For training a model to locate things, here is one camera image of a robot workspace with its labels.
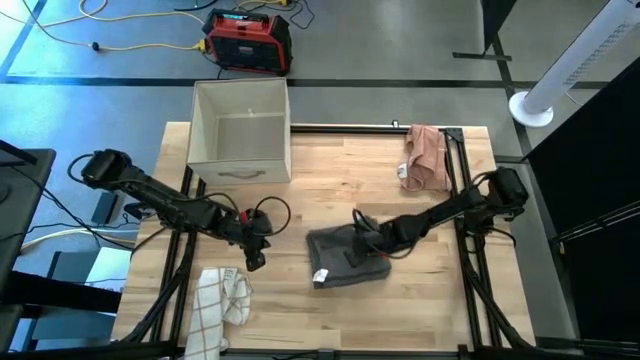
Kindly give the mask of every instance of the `wooden table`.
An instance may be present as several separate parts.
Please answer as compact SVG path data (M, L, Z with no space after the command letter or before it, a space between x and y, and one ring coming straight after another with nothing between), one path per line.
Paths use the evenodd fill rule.
M487 128L463 130L472 176L494 169ZM153 175L176 189L182 181L188 133L189 123L167 124ZM243 326L225 324L224 335L231 347L455 351L458 344L470 344L451 222L431 230L408 258L392 260L391 275L386 280L324 290L314 290L311 284L305 243L309 230L350 223L353 208L384 221L424 211L448 197L437 192L401 190L396 167L406 158L403 137L292 134L291 142L291 183L215 187L232 196L241 209L255 206L265 196L276 195L289 202L293 211L286 231L269 238L272 247L265 251L266 266L249 273L254 289L250 320ZM273 202L261 207L274 228L285 220L281 206ZM498 227L508 229L506 224ZM157 222L144 223L139 239L158 228ZM128 334L156 299L169 237L167 231L133 256L113 338ZM486 253L496 302L520 334L533 343L512 243L503 235L490 235ZM246 273L242 251L224 241L200 236L180 344L186 343L193 288L200 273L206 267L227 266ZM476 299L483 342L489 344L484 307L477 296ZM171 306L164 321L163 339L168 338L170 315Z

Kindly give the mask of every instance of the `gray cloth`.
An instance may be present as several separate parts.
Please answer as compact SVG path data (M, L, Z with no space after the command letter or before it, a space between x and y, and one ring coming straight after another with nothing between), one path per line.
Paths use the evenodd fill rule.
M328 271L324 282L313 281L314 288L347 286L389 276L391 263L381 256L367 258L356 268L349 265L344 252L351 251L354 234L353 226L313 230L307 234L311 274L316 274L320 269Z

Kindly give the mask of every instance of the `red portable power station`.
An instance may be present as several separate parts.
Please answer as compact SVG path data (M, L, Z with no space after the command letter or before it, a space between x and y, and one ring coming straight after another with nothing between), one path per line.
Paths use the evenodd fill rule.
M214 9L202 31L223 69L284 76L291 68L289 23L281 16Z

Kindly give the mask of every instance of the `pink cloth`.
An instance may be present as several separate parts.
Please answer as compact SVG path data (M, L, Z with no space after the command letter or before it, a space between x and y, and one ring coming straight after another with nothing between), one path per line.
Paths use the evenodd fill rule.
M446 138L437 128L411 125L406 144L409 152L407 177L402 187L409 191L451 190L445 167Z

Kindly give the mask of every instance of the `fabric bin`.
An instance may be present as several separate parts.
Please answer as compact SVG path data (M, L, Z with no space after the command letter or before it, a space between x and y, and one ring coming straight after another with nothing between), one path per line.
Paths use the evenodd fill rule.
M195 83L187 164L207 184L291 181L284 78Z

